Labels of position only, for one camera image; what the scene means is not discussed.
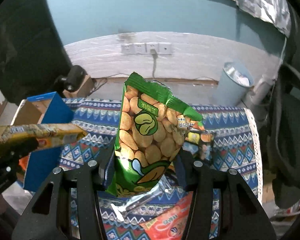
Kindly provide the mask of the black yellow chips bag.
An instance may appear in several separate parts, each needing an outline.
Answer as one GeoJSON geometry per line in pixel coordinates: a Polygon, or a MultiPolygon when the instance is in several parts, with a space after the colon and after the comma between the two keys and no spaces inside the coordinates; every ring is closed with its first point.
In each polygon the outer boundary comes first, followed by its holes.
{"type": "Polygon", "coordinates": [[[202,160],[207,165],[212,164],[215,132],[191,129],[183,143],[183,150],[193,157],[202,160]]]}

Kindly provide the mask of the silver foil snack pack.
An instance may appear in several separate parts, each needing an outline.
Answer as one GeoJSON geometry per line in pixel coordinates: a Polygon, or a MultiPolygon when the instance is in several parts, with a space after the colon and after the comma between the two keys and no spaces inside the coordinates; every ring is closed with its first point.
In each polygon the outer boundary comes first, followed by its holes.
{"type": "Polygon", "coordinates": [[[130,211],[137,209],[163,193],[171,193],[172,191],[173,187],[168,182],[168,179],[163,176],[150,191],[138,194],[137,196],[132,196],[122,205],[111,204],[111,208],[113,209],[116,218],[120,222],[123,222],[130,211]]]}

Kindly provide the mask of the green broad bean bag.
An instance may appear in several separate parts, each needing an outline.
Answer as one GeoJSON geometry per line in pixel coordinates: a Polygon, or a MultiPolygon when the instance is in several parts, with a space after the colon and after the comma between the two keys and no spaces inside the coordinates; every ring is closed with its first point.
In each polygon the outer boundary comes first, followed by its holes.
{"type": "Polygon", "coordinates": [[[202,116],[158,81],[136,72],[125,81],[114,146],[114,175],[107,192],[116,197],[150,191],[179,153],[202,116]]]}

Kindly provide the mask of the long yellow biscuit pack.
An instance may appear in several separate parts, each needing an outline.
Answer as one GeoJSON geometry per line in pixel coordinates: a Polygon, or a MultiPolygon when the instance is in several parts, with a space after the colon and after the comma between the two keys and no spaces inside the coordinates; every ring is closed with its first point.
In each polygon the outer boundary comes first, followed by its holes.
{"type": "Polygon", "coordinates": [[[77,142],[88,133],[75,124],[29,124],[0,126],[0,150],[27,139],[37,139],[37,150],[54,148],[77,142]]]}

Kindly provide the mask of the red shrimp chips bag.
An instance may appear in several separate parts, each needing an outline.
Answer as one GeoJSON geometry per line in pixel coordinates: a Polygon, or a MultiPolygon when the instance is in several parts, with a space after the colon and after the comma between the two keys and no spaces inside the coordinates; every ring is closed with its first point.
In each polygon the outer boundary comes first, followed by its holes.
{"type": "Polygon", "coordinates": [[[190,212],[193,192],[161,215],[141,223],[150,239],[181,239],[190,212]]]}

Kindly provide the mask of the patterned blue tablecloth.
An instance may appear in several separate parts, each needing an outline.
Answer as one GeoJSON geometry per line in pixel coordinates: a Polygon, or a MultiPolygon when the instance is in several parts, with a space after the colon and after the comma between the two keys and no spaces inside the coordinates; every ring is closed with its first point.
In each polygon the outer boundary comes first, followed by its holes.
{"type": "MultiPolygon", "coordinates": [[[[112,141],[119,125],[121,103],[90,98],[63,101],[75,113],[73,123],[88,130],[86,138],[66,145],[61,152],[60,167],[72,170],[96,159],[101,149],[112,141]]],[[[261,153],[259,146],[254,145],[257,130],[250,127],[253,114],[238,107],[194,105],[193,108],[202,115],[204,128],[215,134],[211,168],[219,171],[237,169],[258,200],[262,200],[261,153]]],[[[169,182],[172,186],[170,192],[130,212],[123,222],[117,219],[110,205],[122,204],[124,199],[100,192],[98,199],[108,239],[149,239],[140,224],[172,208],[187,195],[175,181],[169,182]]]]}

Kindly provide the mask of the blue cardboard box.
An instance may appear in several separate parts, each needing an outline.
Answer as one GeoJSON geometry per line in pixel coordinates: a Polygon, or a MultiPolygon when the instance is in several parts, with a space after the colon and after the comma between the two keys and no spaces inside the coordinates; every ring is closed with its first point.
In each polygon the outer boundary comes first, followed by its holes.
{"type": "Polygon", "coordinates": [[[56,92],[31,96],[21,101],[11,122],[20,131],[25,128],[37,136],[38,148],[20,163],[25,168],[24,189],[36,192],[46,177],[58,166],[61,146],[69,142],[57,135],[55,124],[67,124],[73,119],[73,111],[56,92]]]}

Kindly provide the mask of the black speaker on box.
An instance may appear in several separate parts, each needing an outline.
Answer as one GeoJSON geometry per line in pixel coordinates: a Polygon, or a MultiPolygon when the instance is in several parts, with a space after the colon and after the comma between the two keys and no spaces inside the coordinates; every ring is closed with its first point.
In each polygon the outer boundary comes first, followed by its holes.
{"type": "Polygon", "coordinates": [[[55,91],[61,93],[63,90],[74,92],[79,89],[87,72],[79,65],[72,66],[67,76],[60,75],[53,85],[55,91]]]}

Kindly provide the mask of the light blue trash bin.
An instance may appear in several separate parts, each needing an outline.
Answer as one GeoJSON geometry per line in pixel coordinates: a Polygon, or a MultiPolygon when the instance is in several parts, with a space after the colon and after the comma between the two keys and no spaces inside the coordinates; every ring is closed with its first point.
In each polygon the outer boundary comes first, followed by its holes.
{"type": "Polygon", "coordinates": [[[226,62],[212,96],[213,102],[221,106],[237,106],[253,85],[254,78],[245,65],[239,61],[226,62]]]}

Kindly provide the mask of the white pipe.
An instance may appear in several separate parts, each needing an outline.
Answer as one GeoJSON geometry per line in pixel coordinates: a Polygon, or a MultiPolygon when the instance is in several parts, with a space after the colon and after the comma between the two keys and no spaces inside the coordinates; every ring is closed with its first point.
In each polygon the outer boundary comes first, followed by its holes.
{"type": "Polygon", "coordinates": [[[273,77],[268,77],[265,74],[262,75],[253,89],[247,92],[247,94],[244,96],[242,102],[246,105],[246,107],[260,105],[266,95],[270,92],[270,89],[273,87],[274,83],[275,79],[273,77]]]}

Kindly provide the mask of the black office chair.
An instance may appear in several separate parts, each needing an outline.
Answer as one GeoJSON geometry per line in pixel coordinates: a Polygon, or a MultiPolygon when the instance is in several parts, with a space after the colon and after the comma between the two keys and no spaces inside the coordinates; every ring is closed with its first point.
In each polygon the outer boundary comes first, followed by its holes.
{"type": "Polygon", "coordinates": [[[267,142],[275,203],[283,209],[300,200],[300,17],[289,10],[292,27],[270,101],[267,142]]]}

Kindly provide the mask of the black curtain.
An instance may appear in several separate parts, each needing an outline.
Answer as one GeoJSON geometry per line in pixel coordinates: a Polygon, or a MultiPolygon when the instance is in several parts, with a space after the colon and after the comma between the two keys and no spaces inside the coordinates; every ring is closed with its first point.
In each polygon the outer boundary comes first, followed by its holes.
{"type": "Polygon", "coordinates": [[[72,64],[47,0],[4,0],[0,5],[0,91],[10,103],[51,92],[72,64]]]}

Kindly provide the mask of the silver foil curtain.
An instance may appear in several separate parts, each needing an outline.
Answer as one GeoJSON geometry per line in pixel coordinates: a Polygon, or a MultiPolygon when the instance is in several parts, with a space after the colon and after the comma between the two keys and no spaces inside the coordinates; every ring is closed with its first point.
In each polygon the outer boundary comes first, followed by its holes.
{"type": "Polygon", "coordinates": [[[283,35],[290,36],[291,18],[286,0],[236,0],[242,11],[274,25],[283,35]]]}

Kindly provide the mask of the white wall socket strip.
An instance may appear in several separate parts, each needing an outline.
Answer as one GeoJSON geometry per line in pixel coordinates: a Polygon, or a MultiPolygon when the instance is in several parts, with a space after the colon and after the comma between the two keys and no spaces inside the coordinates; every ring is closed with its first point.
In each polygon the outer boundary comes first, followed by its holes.
{"type": "Polygon", "coordinates": [[[170,42],[135,42],[121,44],[121,53],[125,55],[173,54],[170,42]]]}

